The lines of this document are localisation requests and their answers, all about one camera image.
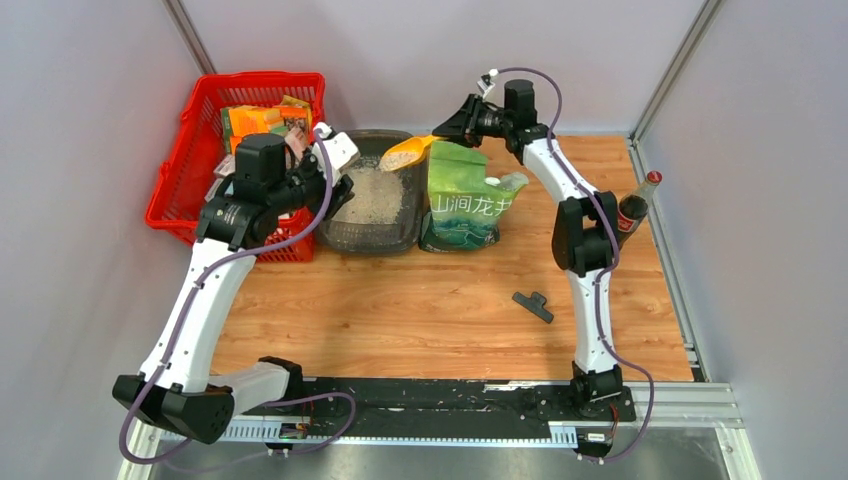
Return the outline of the yellow plastic scoop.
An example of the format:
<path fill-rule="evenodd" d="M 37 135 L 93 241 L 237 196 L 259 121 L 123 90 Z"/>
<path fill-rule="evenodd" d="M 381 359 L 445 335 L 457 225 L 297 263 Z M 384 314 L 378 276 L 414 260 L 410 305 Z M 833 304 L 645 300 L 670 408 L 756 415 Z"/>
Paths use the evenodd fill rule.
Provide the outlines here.
<path fill-rule="evenodd" d="M 389 148 L 381 157 L 378 169 L 383 172 L 394 172 L 421 163 L 430 145 L 440 140 L 434 135 L 410 137 Z"/>

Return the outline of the green litter bag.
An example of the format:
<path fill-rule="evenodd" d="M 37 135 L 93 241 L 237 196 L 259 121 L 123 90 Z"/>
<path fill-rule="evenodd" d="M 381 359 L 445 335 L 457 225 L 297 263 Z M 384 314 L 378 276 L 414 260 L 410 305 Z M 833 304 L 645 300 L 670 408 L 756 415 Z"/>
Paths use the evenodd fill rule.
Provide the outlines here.
<path fill-rule="evenodd" d="M 499 221 L 529 179 L 520 172 L 490 176 L 488 163 L 476 149 L 442 140 L 431 144 L 421 250 L 474 251 L 499 242 Z"/>

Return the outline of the black bag clip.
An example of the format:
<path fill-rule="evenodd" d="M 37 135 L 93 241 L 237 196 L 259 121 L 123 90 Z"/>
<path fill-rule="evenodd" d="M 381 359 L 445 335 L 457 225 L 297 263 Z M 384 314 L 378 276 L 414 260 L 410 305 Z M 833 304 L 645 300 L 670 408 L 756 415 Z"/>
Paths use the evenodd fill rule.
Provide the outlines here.
<path fill-rule="evenodd" d="M 545 323 L 551 324 L 553 322 L 554 314 L 547 309 L 547 298 L 540 292 L 533 291 L 530 295 L 515 292 L 512 295 L 512 300 Z"/>

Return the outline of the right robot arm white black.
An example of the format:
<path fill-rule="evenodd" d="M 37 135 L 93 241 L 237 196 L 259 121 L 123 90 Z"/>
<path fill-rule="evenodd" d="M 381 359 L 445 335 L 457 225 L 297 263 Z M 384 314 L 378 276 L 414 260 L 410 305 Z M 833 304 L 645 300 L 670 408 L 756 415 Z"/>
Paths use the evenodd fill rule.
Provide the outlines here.
<path fill-rule="evenodd" d="M 504 93 L 501 106 L 469 95 L 432 133 L 466 147 L 478 147 L 486 137 L 503 140 L 556 203 L 551 250 L 569 281 L 577 326 L 570 404 L 577 415 L 593 419 L 610 412 L 624 390 L 609 300 L 619 259 L 616 197 L 595 188 L 566 160 L 551 128 L 538 119 L 532 81 L 509 80 Z"/>

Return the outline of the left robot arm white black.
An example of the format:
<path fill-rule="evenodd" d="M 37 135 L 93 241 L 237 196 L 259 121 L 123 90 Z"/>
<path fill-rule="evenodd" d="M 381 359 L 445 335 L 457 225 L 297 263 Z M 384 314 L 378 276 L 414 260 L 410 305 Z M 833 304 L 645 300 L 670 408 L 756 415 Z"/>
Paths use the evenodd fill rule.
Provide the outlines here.
<path fill-rule="evenodd" d="M 267 241 L 281 216 L 307 208 L 314 218 L 279 249 L 304 239 L 353 196 L 342 172 L 359 158 L 353 140 L 325 124 L 314 138 L 295 152 L 279 135 L 251 134 L 234 149 L 233 172 L 201 208 L 186 278 L 160 338 L 138 373 L 114 383 L 112 396 L 129 418 L 212 444 L 246 410 L 269 402 L 291 415 L 304 405 L 291 362 L 262 357 L 222 376 L 210 368 L 235 296 L 258 257 L 272 251 Z"/>

